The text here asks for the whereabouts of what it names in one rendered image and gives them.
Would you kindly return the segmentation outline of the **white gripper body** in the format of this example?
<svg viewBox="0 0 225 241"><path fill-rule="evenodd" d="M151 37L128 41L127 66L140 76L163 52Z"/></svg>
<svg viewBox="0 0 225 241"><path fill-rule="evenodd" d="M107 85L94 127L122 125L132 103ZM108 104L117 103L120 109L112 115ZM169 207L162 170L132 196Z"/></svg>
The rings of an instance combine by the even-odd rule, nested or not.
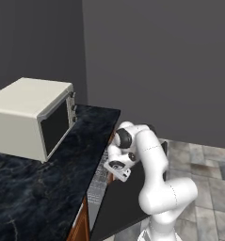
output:
<svg viewBox="0 0 225 241"><path fill-rule="evenodd" d="M104 163L104 167L122 182L126 182L129 178L131 166L132 164L130 162L122 161L106 161Z"/></svg>

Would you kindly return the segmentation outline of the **grey dishwasher rack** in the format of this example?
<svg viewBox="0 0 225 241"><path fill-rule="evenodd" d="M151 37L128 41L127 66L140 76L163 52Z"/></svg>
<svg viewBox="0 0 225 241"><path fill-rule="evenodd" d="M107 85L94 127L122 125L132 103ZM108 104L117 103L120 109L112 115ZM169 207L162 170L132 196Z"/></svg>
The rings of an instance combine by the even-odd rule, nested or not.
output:
<svg viewBox="0 0 225 241"><path fill-rule="evenodd" d="M104 163L107 160L107 151L104 151L100 163L95 171L88 188L88 220L89 229L92 230L95 219L98 215L102 199L107 187L107 174L108 171L104 168Z"/></svg>

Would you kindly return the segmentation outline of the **black dishwasher door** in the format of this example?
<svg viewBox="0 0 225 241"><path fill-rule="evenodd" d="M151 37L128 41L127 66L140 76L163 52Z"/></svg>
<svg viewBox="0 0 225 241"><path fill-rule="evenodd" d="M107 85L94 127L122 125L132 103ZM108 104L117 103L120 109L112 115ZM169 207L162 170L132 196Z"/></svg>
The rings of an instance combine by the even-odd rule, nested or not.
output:
<svg viewBox="0 0 225 241"><path fill-rule="evenodd" d="M93 229L90 230L90 241L104 241L148 217L138 204L144 179L142 163L138 162L132 167L125 183L115 180L107 184Z"/></svg>

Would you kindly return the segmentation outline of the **black glass toaster oven door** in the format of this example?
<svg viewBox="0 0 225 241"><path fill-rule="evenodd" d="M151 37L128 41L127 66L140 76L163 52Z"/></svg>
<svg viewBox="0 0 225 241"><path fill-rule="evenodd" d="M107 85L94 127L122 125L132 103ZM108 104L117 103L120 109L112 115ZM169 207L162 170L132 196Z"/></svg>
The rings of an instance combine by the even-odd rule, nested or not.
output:
<svg viewBox="0 0 225 241"><path fill-rule="evenodd" d="M68 93L62 94L38 115L47 156L52 153L58 142L69 130L68 97Z"/></svg>

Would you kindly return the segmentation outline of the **brown wooden cupboard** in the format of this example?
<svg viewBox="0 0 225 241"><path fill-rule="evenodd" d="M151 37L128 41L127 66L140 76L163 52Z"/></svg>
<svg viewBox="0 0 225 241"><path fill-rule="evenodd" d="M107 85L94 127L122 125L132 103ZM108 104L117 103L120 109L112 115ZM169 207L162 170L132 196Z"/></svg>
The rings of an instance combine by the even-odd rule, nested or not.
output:
<svg viewBox="0 0 225 241"><path fill-rule="evenodd" d="M84 197L66 241L89 241L88 201Z"/></svg>

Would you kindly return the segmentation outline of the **cream toaster oven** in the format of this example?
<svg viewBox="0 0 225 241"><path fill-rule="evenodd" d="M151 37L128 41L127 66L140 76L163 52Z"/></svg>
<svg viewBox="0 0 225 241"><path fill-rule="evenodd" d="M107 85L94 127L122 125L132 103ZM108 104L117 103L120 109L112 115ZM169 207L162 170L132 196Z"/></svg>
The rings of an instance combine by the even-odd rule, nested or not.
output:
<svg viewBox="0 0 225 241"><path fill-rule="evenodd" d="M0 90L0 153L42 163L49 160L65 136L71 131L76 117L72 106L75 97L70 97L73 85L67 82L41 80L22 77ZM38 115L53 100L68 93L67 107L69 130L47 156Z"/></svg>

